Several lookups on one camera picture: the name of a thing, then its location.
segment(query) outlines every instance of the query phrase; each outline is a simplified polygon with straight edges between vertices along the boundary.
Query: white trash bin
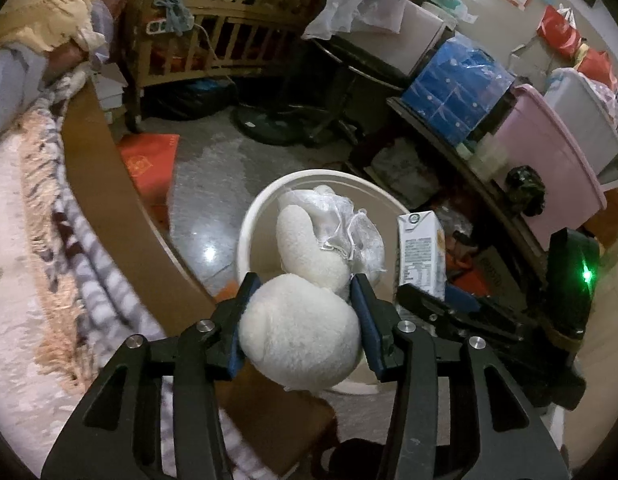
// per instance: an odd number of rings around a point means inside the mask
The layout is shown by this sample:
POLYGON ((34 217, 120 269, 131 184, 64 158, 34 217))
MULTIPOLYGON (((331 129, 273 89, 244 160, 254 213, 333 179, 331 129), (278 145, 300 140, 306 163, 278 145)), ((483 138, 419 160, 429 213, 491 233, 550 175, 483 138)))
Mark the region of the white trash bin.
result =
MULTIPOLYGON (((354 203, 355 210, 366 209, 385 244, 385 269, 374 287, 378 298, 393 301, 398 225, 396 217, 409 213, 407 208, 383 189, 341 171, 305 170, 283 176, 263 189, 244 216, 238 238, 236 271, 238 282, 247 272, 256 272, 263 282, 282 274, 276 243, 278 197, 289 189, 313 189, 326 184, 354 203)), ((353 373, 333 388, 349 394, 374 394, 384 391, 364 357, 353 373)))

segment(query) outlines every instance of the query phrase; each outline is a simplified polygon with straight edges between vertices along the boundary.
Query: silver bolt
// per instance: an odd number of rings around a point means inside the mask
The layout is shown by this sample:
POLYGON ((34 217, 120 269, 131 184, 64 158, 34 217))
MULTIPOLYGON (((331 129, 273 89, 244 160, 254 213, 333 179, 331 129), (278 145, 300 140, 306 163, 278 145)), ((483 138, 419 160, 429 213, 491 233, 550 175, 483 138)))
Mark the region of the silver bolt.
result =
POLYGON ((128 338, 126 338, 124 344, 127 345, 127 347, 129 348, 140 348, 143 342, 144 339, 142 339, 142 336, 140 334, 135 334, 130 335, 128 338))
POLYGON ((412 323, 411 321, 407 320, 399 321, 398 325, 396 326, 398 327, 398 330, 400 330, 400 332, 404 332, 406 334, 416 330, 416 325, 414 325, 414 323, 412 323))
POLYGON ((211 332, 215 328, 215 324, 210 319, 201 319, 196 323, 198 332, 211 332))
POLYGON ((469 338, 469 344, 476 350, 482 350, 484 347, 487 346, 487 343, 484 341, 484 339, 477 335, 472 335, 469 338))

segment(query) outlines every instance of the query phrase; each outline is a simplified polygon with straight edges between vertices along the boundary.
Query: plush toy head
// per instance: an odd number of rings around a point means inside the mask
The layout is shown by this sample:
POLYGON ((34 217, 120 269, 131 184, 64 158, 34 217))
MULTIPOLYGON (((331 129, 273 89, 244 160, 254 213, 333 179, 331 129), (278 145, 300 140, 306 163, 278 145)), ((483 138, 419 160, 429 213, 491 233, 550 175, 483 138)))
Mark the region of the plush toy head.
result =
POLYGON ((344 380, 361 357, 356 313, 345 301, 295 274, 283 274, 251 297, 240 345, 266 377, 294 390, 318 391, 344 380))

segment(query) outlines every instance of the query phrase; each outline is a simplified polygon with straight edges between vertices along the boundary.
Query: pink storage box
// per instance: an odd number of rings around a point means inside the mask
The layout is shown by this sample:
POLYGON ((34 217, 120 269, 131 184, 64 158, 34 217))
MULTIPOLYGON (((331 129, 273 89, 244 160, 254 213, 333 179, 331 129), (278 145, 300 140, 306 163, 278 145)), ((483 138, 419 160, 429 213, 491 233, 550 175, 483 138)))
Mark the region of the pink storage box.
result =
MULTIPOLYGON (((530 85, 517 86, 513 94, 516 105, 495 137, 507 151, 506 171, 531 166, 547 188, 545 210, 537 216, 522 215, 547 251, 552 233, 579 228, 605 209, 607 201, 576 140, 542 95, 530 85)), ((506 189, 503 177, 498 184, 506 189)))

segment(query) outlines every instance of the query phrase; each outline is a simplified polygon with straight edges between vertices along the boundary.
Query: red gift bag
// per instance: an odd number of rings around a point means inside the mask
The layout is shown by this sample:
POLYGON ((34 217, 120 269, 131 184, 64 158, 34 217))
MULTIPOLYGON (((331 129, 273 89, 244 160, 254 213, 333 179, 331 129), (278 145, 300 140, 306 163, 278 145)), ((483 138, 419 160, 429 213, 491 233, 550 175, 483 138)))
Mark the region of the red gift bag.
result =
POLYGON ((580 32, 552 6, 547 6, 536 33, 561 56, 572 59, 580 46, 580 32))
POLYGON ((618 79, 614 75, 611 59, 606 52, 598 52, 598 50, 590 48, 576 70, 585 74, 589 79, 607 85, 614 92, 618 88, 618 79))

